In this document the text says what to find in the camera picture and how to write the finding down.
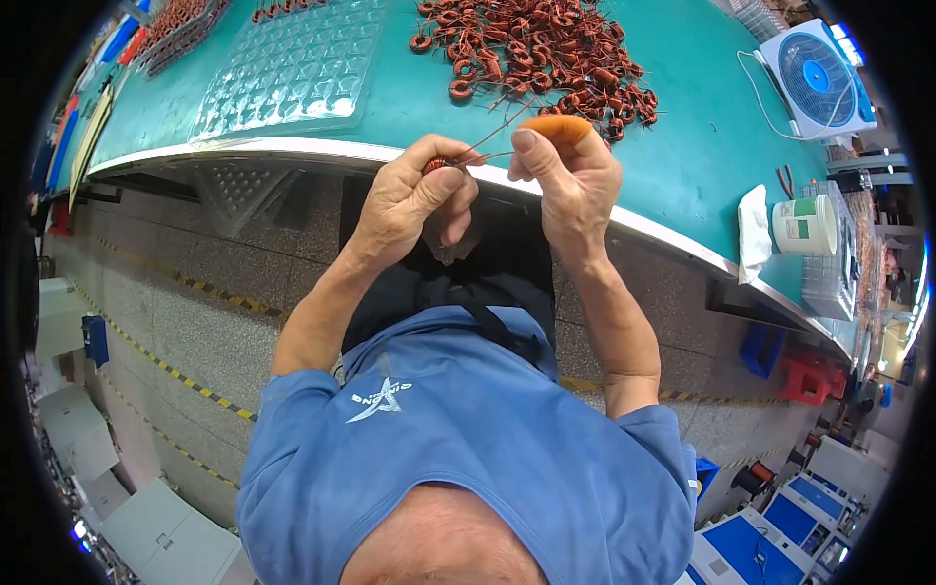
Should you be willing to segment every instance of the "sticker label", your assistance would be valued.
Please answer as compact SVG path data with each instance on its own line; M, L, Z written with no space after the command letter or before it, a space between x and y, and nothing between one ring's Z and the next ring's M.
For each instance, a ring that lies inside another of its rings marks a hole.
M793 216L802 217L803 215L816 215L817 197L806 197L797 199L793 202Z
M786 222L786 237L790 240L808 240L810 223L805 219Z

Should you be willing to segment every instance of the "white fan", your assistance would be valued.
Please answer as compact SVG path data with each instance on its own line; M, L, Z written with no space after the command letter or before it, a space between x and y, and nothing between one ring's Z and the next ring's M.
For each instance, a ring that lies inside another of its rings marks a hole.
M795 137L823 139L877 125L861 78L821 20L783 31L762 44L753 56L782 97Z

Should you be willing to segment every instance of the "workbench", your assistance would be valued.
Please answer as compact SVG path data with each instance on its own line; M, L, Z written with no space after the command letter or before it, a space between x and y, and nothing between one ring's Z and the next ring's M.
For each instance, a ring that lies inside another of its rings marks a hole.
M447 94L453 79L451 64L443 52L415 54L408 47L417 22L414 5L387 2L388 18L369 73L370 91L356 127L283 136L275 134L274 126L261 138L187 143L215 70L255 9L249 0L232 0L191 53L153 79L142 72L130 75L96 145L88 179L145 172L195 158L259 157L372 169L425 134L474 143L500 125L506 101L491 111L488 105L496 95L454 105ZM736 59L736 51L750 52L758 43L740 22L711 2L608 0L607 4L608 17L622 24L632 59L648 72L644 79L660 98L658 111L666 112L652 127L628 126L624 139L614 144L613 153L624 166L624 183L612 222L622 234L693 263L715 279L735 279L741 197L762 183L768 206L784 200L775 172L783 165L793 171L797 191L813 178L823 180L824 149L814 142L781 138L770 130ZM782 101L767 74L754 61L749 69L774 125L787 128ZM96 92L99 85L95 81L88 89ZM81 136L86 124L81 118L75 137ZM69 150L77 143L73 139ZM509 150L509 132L504 131L486 142L482 152ZM507 181L508 160L495 158L472 172L482 182L541 195L535 183ZM60 188L67 187L69 168L66 156ZM831 323L803 308L801 273L802 256L777 255L752 287L767 306L833 340L847 357L857 358L854 324Z

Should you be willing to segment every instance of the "red-handled pliers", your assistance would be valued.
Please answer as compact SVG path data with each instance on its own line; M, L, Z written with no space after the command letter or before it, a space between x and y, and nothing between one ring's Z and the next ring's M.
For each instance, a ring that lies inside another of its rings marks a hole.
M783 168L786 170L786 180L783 179L783 173L780 171L780 167L777 167L777 178L780 179L780 185L783 187L784 193L786 196L794 199L793 197L793 173L790 172L789 165L783 165Z

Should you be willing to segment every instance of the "black shorts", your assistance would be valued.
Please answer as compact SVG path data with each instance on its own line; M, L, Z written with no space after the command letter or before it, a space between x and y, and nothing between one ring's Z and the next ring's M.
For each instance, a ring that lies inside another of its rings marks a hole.
M372 183L373 178L344 178L342 248L358 225ZM460 305L465 299L525 309L555 348L552 255L543 235L539 202L502 204L495 209L496 213L485 216L484 236L464 260L446 266L420 238L403 260L381 272L351 317L342 352L425 309Z

